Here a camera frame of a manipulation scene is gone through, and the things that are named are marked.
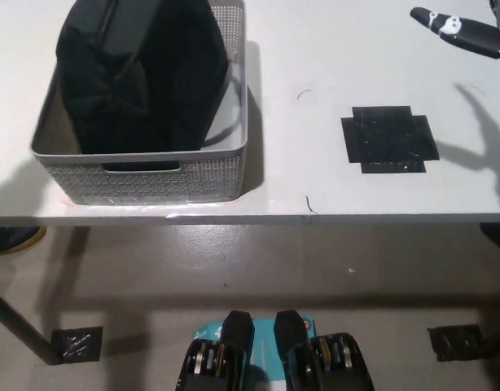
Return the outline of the robot right white black hand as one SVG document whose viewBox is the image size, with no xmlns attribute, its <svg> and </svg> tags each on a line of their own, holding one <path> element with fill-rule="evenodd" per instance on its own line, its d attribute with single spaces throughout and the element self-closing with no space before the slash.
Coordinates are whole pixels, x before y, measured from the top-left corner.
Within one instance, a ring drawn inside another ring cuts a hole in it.
<svg viewBox="0 0 500 391">
<path fill-rule="evenodd" d="M 471 53 L 500 59 L 500 1 L 489 1 L 496 25 L 414 7 L 410 16 L 441 40 Z"/>
</svg>

